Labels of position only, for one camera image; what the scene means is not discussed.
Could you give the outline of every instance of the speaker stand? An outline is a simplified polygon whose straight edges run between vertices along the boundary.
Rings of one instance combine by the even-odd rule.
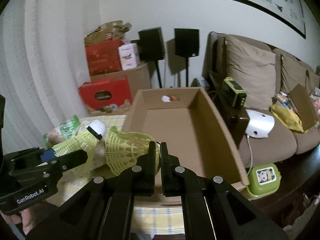
[[[158,82],[159,82],[159,87],[162,88],[162,83],[161,83],[161,76],[160,76],[160,70],[159,70],[159,63],[156,60],[155,61],[155,65],[156,65],[156,70],[157,70],[157,76],[158,76]]]
[[[186,87],[189,86],[189,58],[186,57]]]

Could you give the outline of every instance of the black speaker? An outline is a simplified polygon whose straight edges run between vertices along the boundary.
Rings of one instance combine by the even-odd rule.
[[[199,30],[174,29],[175,54],[184,58],[199,56]]]
[[[163,60],[165,51],[161,27],[139,31],[140,59],[144,61]]]

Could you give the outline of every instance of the white cable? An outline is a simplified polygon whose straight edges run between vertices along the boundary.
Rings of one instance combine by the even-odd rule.
[[[250,145],[250,142],[249,142],[249,135],[246,136],[247,137],[247,143],[248,143],[248,146],[249,146],[249,150],[250,150],[250,159],[251,159],[251,164],[250,164],[250,169],[247,173],[247,176],[249,175],[251,169],[252,169],[252,166],[253,166],[253,160],[252,160],[252,149],[251,149],[251,145]]]

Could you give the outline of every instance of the curtain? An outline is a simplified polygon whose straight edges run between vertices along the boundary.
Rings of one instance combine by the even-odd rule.
[[[5,154],[44,147],[45,133],[88,116],[78,94],[90,81],[83,37],[100,24],[97,0],[10,0],[0,16]]]

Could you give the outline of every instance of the green and black radio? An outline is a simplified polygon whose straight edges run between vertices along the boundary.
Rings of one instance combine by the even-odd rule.
[[[234,108],[242,107],[247,98],[247,93],[230,77],[223,80],[221,93]]]

